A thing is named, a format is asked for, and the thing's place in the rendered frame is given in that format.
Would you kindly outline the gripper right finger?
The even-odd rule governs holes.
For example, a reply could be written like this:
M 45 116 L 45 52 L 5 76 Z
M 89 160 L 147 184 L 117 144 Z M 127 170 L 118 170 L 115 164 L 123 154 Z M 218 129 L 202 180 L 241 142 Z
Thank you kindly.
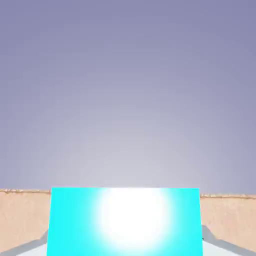
M 217 239 L 208 227 L 202 225 L 203 256 L 256 256 L 256 252 Z

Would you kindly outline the small cyan cube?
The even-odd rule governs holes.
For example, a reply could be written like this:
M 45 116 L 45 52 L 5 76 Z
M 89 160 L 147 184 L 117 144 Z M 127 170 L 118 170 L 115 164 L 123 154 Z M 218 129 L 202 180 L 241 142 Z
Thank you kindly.
M 46 256 L 203 256 L 200 192 L 53 188 Z

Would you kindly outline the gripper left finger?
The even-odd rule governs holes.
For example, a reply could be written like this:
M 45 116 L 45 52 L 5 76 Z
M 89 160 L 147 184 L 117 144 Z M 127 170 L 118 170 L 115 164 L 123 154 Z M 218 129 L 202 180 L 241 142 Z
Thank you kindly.
M 40 239 L 0 252 L 0 256 L 47 256 L 48 231 Z

